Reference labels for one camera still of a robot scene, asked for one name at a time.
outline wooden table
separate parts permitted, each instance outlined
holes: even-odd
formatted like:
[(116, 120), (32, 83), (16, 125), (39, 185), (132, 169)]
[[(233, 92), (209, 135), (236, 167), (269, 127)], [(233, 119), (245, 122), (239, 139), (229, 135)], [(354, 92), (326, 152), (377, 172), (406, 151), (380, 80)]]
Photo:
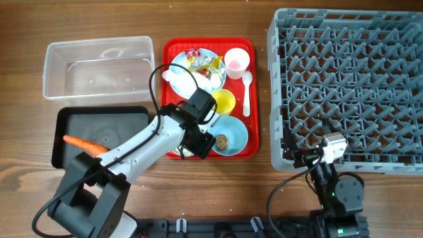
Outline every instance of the wooden table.
[[(50, 164), (56, 115), (42, 97), (42, 72), (51, 42), (150, 36), (156, 64), (164, 43), (178, 36), (244, 36), (256, 48), (261, 142), (245, 160), (171, 161), (162, 158), (131, 187), (125, 209), (137, 218), (251, 218), (265, 216), (270, 191), (291, 173), (270, 164), (270, 76), (266, 29), (282, 7), (422, 11), (423, 1), (160, 1), (3, 0), (0, 5), (0, 237), (34, 237), (32, 217), (56, 191), (64, 171)], [(151, 104), (143, 104), (150, 111)], [(422, 177), (361, 175), (372, 237), (421, 237)], [(319, 208), (303, 178), (274, 197), (275, 216), (306, 216)], [(64, 231), (47, 216), (47, 233)]]

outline carrot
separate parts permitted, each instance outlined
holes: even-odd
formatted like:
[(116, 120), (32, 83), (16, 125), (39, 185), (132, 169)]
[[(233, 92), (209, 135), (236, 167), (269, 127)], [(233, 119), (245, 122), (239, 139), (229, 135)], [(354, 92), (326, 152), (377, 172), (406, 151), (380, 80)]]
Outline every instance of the carrot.
[(92, 156), (97, 157), (102, 153), (106, 153), (110, 151), (109, 148), (99, 145), (97, 143), (87, 141), (85, 139), (76, 138), (74, 136), (64, 135), (63, 140), (71, 145), (74, 145), (78, 148), (85, 150), (86, 152), (90, 153)]

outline clear plastic container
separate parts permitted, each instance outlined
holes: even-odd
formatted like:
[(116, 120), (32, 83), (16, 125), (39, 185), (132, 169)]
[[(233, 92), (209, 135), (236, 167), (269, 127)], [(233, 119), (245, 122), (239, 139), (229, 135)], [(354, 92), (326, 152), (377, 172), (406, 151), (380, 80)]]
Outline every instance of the clear plastic container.
[[(51, 43), (43, 96), (71, 106), (151, 100), (148, 80), (154, 68), (148, 36)], [(154, 79), (152, 86), (155, 92)]]

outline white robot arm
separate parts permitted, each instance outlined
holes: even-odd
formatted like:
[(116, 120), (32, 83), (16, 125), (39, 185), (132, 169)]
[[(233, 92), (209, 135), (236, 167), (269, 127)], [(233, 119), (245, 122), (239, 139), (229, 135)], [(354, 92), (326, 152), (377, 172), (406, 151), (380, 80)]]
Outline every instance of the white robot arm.
[[(198, 126), (201, 133), (206, 133), (211, 126), (214, 126), (219, 120), (219, 117), (220, 115), (218, 113), (210, 111), (206, 117), (206, 120), (210, 119), (209, 122)], [(106, 166), (129, 152), (141, 141), (146, 140), (153, 133), (156, 125), (157, 116), (142, 132), (138, 133), (116, 149), (100, 155), (99, 158), (102, 159), (100, 162), (101, 165)], [(137, 180), (137, 177), (144, 173), (144, 171), (156, 162), (156, 160), (167, 152), (177, 148), (184, 139), (184, 135), (185, 130), (180, 127), (179, 122), (173, 120), (170, 116), (161, 116), (160, 128), (157, 135), (143, 147), (127, 156), (121, 163), (114, 165), (108, 170), (115, 175), (126, 175), (126, 180), (133, 184)]]
[[(179, 146), (206, 158), (216, 141), (208, 133), (220, 117), (216, 108), (215, 99), (197, 89), (188, 102), (162, 106), (148, 127), (119, 147), (97, 158), (79, 154), (69, 164), (55, 198), (35, 216), (33, 230), (51, 237), (36, 228), (38, 218), (48, 209), (48, 215), (76, 237), (131, 237), (137, 222), (124, 213), (130, 185)], [(97, 198), (84, 184), (103, 187), (102, 194)]]

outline cable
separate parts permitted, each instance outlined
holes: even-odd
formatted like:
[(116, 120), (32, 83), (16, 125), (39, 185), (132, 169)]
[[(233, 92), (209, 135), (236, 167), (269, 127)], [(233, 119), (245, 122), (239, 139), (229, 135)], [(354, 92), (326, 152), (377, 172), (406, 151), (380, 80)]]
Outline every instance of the cable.
[(177, 149), (179, 150), (180, 158), (185, 159), (184, 148), (178, 146)]
[(88, 180), (93, 179), (94, 177), (98, 176), (99, 174), (105, 172), (108, 168), (116, 165), (117, 163), (120, 163), (123, 159), (125, 159), (128, 155), (132, 154), (134, 151), (136, 151), (137, 149), (139, 149), (140, 147), (144, 146), (146, 143), (148, 143), (155, 135), (157, 135), (157, 132), (159, 131), (160, 128), (160, 123), (161, 123), (161, 117), (160, 117), (160, 112), (159, 112), (159, 107), (157, 106), (157, 102), (154, 98), (154, 94), (153, 94), (153, 87), (151, 86), (151, 82), (153, 80), (153, 76), (154, 74), (161, 68), (166, 67), (166, 66), (176, 66), (176, 67), (180, 67), (183, 70), (187, 71), (192, 79), (194, 80), (197, 88), (198, 88), (198, 84), (197, 81), (195, 79), (195, 77), (193, 76), (193, 74), (187, 70), (185, 67), (179, 65), (179, 64), (175, 64), (175, 63), (166, 63), (163, 65), (160, 65), (159, 67), (157, 67), (156, 69), (153, 70), (153, 72), (150, 75), (149, 78), (149, 91), (150, 91), (150, 96), (151, 96), (151, 100), (153, 101), (154, 104), (154, 108), (156, 110), (156, 114), (157, 114), (157, 126), (154, 129), (154, 132), (147, 138), (145, 139), (143, 142), (141, 142), (139, 145), (135, 146), (134, 148), (132, 148), (131, 150), (129, 150), (128, 152), (126, 152), (125, 154), (123, 154), (121, 157), (119, 157), (119, 159), (105, 165), (104, 167), (102, 167), (101, 169), (97, 170), (96, 172), (88, 175), (87, 177), (84, 177), (80, 180), (78, 180), (77, 182), (74, 182), (72, 185), (68, 186), (66, 189), (64, 189), (63, 191), (61, 191), (59, 194), (55, 195), (50, 201), (48, 201), (34, 216), (34, 219), (32, 220), (32, 230), (35, 234), (44, 237), (44, 238), (70, 238), (73, 237), (73, 235), (48, 235), (45, 234), (43, 232), (41, 232), (38, 228), (37, 228), (37, 223), (38, 220), (40, 219), (41, 215), (55, 202), (57, 202), (62, 196), (64, 196), (65, 194), (67, 194), (68, 192), (70, 192), (71, 190), (73, 190), (74, 188), (77, 188), (79, 185), (87, 182)]
[(305, 174), (305, 182), (307, 182), (307, 184), (309, 185), (310, 189), (311, 189), (311, 190), (312, 190), (315, 194), (317, 194), (317, 192), (316, 192), (315, 188), (313, 188), (313, 186), (311, 186), (311, 184), (310, 184), (310, 181), (309, 181), (309, 174), (310, 174), (310, 173)]
[(267, 199), (267, 205), (266, 205), (266, 213), (267, 213), (267, 218), (269, 220), (270, 225), (272, 226), (272, 228), (274, 229), (274, 231), (276, 232), (277, 235), (279, 235), (282, 238), (286, 238), (285, 235), (283, 235), (279, 229), (275, 226), (275, 224), (272, 221), (272, 218), (270, 217), (270, 202), (272, 201), (272, 197), (273, 195), (276, 193), (276, 191), (279, 190), (280, 187), (282, 187), (283, 185), (291, 182), (292, 180), (298, 179), (299, 177), (306, 175), (307, 173), (310, 173), (313, 169), (315, 169), (319, 163), (322, 161), (323, 157), (320, 157), (319, 160), (317, 160), (317, 162), (310, 168), (307, 169), (306, 171), (303, 171), (297, 175), (292, 176), (291, 178), (285, 180), (284, 182), (281, 182), (278, 186), (276, 186), (273, 191), (270, 193), (269, 198)]

